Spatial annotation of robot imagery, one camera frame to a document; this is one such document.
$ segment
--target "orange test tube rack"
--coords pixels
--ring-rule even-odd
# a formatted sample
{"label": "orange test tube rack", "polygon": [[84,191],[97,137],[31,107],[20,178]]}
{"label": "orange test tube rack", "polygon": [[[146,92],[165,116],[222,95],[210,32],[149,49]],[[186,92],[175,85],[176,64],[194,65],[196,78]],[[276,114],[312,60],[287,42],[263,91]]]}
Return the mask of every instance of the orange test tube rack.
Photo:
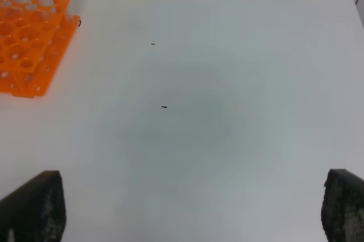
{"label": "orange test tube rack", "polygon": [[0,0],[0,92],[44,96],[80,21],[71,0]]}

